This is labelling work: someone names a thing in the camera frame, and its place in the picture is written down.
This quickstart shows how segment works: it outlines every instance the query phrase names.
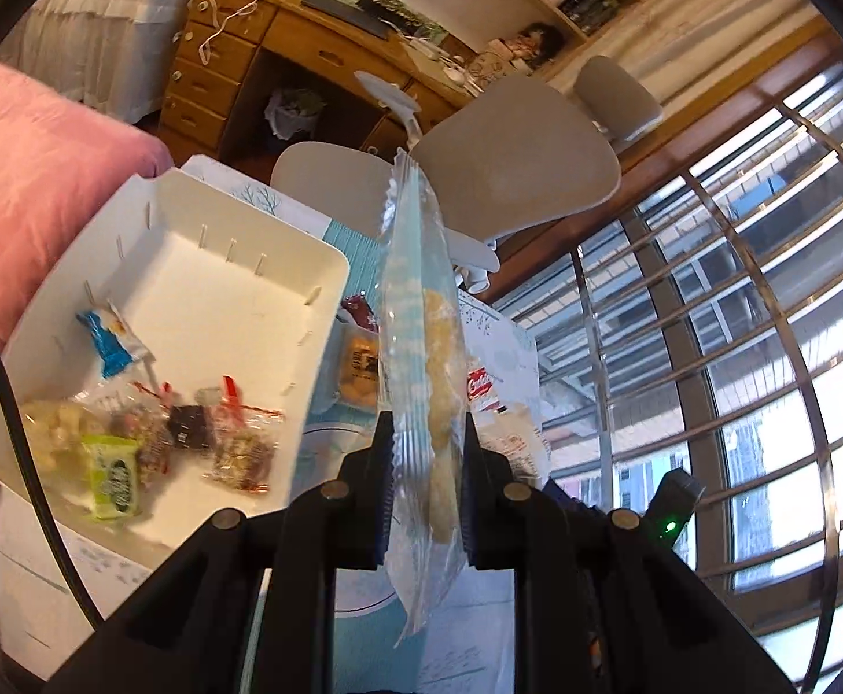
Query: white bed skirt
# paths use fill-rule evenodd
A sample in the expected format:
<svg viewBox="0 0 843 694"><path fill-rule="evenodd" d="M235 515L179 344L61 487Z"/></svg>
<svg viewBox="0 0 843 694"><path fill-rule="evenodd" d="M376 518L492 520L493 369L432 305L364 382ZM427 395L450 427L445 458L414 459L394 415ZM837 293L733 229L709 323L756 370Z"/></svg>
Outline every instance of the white bed skirt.
<svg viewBox="0 0 843 694"><path fill-rule="evenodd" d="M160 109L188 0L38 0L0 62L127 123Z"/></svg>

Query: window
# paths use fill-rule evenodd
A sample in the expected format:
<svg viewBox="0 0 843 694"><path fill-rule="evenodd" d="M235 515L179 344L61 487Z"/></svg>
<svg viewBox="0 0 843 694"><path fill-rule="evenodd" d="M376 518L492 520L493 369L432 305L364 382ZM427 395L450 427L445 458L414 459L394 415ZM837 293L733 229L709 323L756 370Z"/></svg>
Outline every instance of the window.
<svg viewBox="0 0 843 694"><path fill-rule="evenodd" d="M665 472L697 472L712 532L699 534L696 514L676 552L706 577L728 577L721 597L736 611L770 597L792 618L785 587L824 555L824 431L843 560L843 159L797 116L843 148L843 64L782 100L496 307L537 342L543 429L566 492L644 512ZM807 386L822 426L804 405ZM602 477L603 457L613 477ZM816 618L763 638L794 681L815 632ZM843 605L822 686L842 660Z"/></svg>

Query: pink cloth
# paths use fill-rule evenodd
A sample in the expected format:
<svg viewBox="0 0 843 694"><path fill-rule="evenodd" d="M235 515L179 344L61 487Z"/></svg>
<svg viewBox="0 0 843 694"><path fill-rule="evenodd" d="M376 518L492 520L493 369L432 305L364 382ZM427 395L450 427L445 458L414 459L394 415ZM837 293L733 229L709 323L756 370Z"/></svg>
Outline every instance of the pink cloth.
<svg viewBox="0 0 843 694"><path fill-rule="evenodd" d="M119 186L172 165L157 138L0 64L0 349L58 258Z"/></svg>

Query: green snack package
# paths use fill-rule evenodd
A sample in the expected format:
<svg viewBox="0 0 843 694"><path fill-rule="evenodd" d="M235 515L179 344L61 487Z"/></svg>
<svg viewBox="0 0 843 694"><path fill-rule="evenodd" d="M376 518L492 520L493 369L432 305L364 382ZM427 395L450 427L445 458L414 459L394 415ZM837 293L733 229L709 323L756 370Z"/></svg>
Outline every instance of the green snack package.
<svg viewBox="0 0 843 694"><path fill-rule="evenodd" d="M138 512L138 443L115 435L85 435L90 489L96 519L121 519Z"/></svg>

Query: table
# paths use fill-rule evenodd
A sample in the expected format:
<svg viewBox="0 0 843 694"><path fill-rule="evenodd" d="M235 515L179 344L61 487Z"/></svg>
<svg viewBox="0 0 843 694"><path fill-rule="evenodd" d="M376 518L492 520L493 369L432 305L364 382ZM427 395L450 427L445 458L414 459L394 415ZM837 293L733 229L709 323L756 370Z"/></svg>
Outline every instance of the table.
<svg viewBox="0 0 843 694"><path fill-rule="evenodd" d="M214 0L219 22L252 0ZM390 33L379 39L302 0L261 0L256 10L225 21L211 42L207 65L200 44L216 33L209 0L191 0L177 33L159 138L177 164L195 153L234 161L247 154L277 87L307 87L327 102L318 141L359 147L392 161L406 145L402 124L355 78L363 70L397 85L418 101L423 132L466 106L472 97L443 69Z"/></svg>
<svg viewBox="0 0 843 694"><path fill-rule="evenodd" d="M374 241L205 156L188 160L183 170L337 247L351 263L345 293L372 294L377 255ZM533 340L466 293L461 293L460 311L467 349L480 357L494 375L500 397L528 404L535 419L540 419ZM363 426L371 420L367 414L335 405L324 414L311 415L309 424ZM301 454L296 477L299 489L310 486L309 480L315 477L309 472L313 465L307 454ZM148 571L142 566L100 548L66 527L60 529L103 614L116 609L147 577ZM491 692L496 691L496 682L501 680L505 682L502 686L511 691L513 665L508 656L513 639L513 597L510 572L467 570L432 618L432 631L412 637L396 651L392 646L404 623L404 611L398 602L369 615L336 620L336 690L413 691L418 680L424 684L419 691ZM30 505L8 489L1 489L3 649L34 674L48 678L89 634L88 623L54 565Z"/></svg>

